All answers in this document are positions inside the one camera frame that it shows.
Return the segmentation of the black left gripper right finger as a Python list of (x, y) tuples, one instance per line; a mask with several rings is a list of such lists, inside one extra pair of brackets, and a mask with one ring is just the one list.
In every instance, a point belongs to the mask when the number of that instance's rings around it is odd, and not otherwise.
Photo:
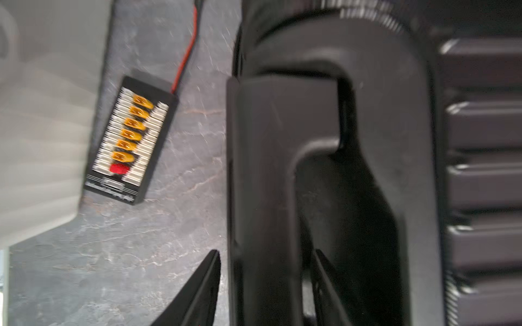
[(336, 272), (319, 249), (311, 255), (311, 280), (317, 325), (353, 325)]

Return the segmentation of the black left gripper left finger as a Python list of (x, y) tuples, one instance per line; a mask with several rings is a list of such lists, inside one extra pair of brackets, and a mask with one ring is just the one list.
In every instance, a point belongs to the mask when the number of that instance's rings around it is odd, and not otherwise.
[(211, 250), (152, 326), (213, 325), (220, 277), (220, 253)]

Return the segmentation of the black hard-shell suitcase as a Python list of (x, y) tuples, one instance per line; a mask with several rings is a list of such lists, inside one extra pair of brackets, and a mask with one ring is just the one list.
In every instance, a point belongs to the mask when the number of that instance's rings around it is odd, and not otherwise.
[(231, 325), (521, 324), (521, 2), (243, 1)]

